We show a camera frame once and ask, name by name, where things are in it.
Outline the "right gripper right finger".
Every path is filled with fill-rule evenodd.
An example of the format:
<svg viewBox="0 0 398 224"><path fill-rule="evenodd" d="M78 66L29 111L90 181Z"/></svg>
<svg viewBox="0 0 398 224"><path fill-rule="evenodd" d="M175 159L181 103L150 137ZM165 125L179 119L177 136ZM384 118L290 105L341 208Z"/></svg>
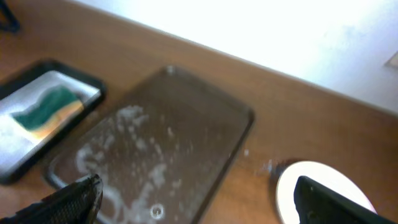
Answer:
<svg viewBox="0 0 398 224"><path fill-rule="evenodd" d="M298 178L294 204L300 224L395 224L307 176Z"/></svg>

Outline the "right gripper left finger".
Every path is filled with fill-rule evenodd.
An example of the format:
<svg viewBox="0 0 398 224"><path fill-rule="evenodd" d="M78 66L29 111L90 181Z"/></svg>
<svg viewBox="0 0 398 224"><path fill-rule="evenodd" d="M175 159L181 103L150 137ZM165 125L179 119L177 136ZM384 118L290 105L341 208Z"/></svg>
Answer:
<svg viewBox="0 0 398 224"><path fill-rule="evenodd" d="M103 198L103 181L97 174L86 175L66 187L19 210L1 224L92 224Z"/></svg>

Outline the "white plate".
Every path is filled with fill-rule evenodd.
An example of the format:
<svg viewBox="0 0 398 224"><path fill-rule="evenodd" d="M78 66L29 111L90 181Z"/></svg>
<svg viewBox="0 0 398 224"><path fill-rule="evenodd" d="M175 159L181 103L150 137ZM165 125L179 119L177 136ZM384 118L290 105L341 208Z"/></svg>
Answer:
<svg viewBox="0 0 398 224"><path fill-rule="evenodd" d="M294 190L298 178L307 176L351 201L375 212L363 191L347 176L320 162L297 161L280 163L274 168L277 176L275 205L282 223L299 224L299 214L294 203Z"/></svg>

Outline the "green and yellow sponge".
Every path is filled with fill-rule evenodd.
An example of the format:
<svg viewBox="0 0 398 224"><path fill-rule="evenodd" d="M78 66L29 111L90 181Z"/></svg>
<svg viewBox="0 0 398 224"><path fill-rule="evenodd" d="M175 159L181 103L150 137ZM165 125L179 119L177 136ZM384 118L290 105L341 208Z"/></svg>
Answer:
<svg viewBox="0 0 398 224"><path fill-rule="evenodd" d="M34 139L55 134L64 122L84 109L79 97L65 86L43 93L38 102L24 111L12 113L14 121Z"/></svg>

